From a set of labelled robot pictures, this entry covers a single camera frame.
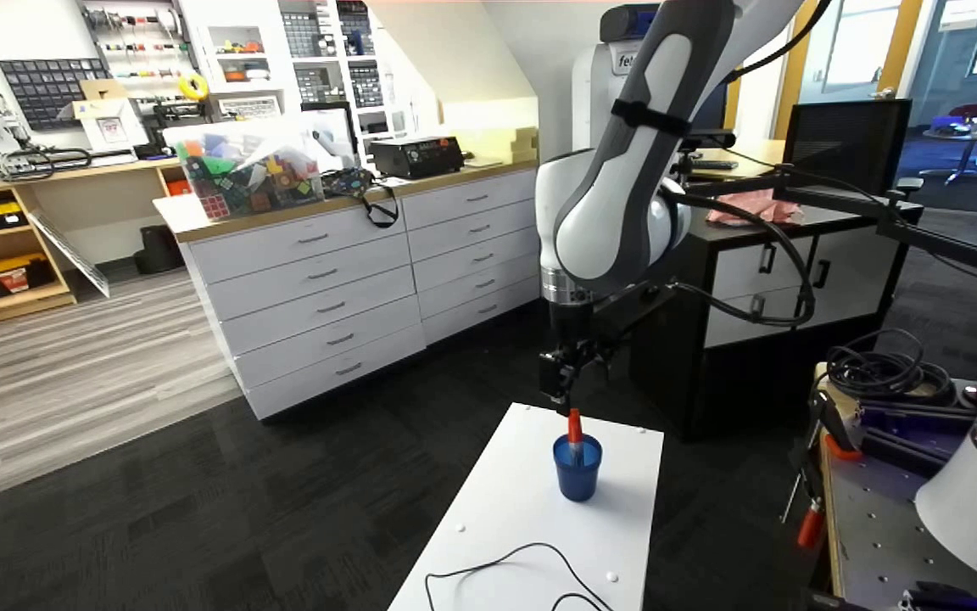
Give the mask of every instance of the gray floor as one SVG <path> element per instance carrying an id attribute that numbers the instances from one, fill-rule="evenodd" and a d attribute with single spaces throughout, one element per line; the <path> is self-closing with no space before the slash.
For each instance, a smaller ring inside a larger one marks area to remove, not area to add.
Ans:
<path id="1" fill-rule="evenodd" d="M 926 223 L 977 242 L 977 216 Z M 952 374 L 977 366 L 977 279 L 913 253 L 890 321 Z M 522 309 L 273 423 L 225 399 L 0 491 L 0 609 L 385 609 L 503 407 L 535 399 L 540 345 L 544 311 Z M 581 404 L 621 421 L 649 407 L 621 377 L 588 381 Z M 778 526 L 791 443 L 687 443 L 683 506 L 654 526 L 653 609 L 801 609 L 810 555 Z"/>
<path id="2" fill-rule="evenodd" d="M 0 491 L 237 397 L 187 270 L 0 325 Z"/>

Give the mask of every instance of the blue cup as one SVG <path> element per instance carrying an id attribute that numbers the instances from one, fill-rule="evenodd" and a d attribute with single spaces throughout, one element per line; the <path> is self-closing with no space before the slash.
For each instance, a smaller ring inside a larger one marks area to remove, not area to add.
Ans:
<path id="1" fill-rule="evenodd" d="M 581 450 L 571 447 L 567 435 L 554 441 L 554 460 L 558 460 L 558 482 L 559 491 L 575 503 L 585 503 L 596 491 L 596 464 L 601 464 L 601 443 L 596 437 L 585 435 Z"/>

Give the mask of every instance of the black floor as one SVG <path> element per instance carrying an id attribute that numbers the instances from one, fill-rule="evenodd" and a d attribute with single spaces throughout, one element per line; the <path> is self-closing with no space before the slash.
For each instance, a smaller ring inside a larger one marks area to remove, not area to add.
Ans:
<path id="1" fill-rule="evenodd" d="M 544 311 L 522 309 L 273 423 L 228 404 L 2 491 L 0 609 L 386 609 L 503 407 L 535 399 L 540 338 Z M 576 397 L 653 415 L 621 381 Z M 653 609 L 801 609 L 810 564 L 778 526 L 786 447 L 687 447 Z"/>

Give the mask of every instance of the white table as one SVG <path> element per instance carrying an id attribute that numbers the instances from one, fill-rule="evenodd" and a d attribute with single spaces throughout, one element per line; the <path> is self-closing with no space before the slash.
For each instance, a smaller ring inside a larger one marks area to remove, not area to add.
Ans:
<path id="1" fill-rule="evenodd" d="M 564 430 L 567 421 L 558 411 L 510 407 L 389 611 L 429 611 L 424 575 L 486 564 L 534 538 L 559 545 L 614 611 L 640 609 L 665 435 L 585 417 L 604 460 L 596 494 L 571 503 L 558 489 L 554 464 L 554 441 Z M 550 611 L 567 592 L 585 588 L 554 550 L 522 550 L 503 566 L 432 580 L 439 611 Z"/>

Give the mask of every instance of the computer screen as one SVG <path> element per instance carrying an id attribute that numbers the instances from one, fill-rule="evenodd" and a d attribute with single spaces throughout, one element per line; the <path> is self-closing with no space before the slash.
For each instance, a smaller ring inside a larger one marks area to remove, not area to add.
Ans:
<path id="1" fill-rule="evenodd" d="M 791 183 L 891 191 L 905 122 L 905 97 L 793 104 L 785 154 L 796 171 Z"/>

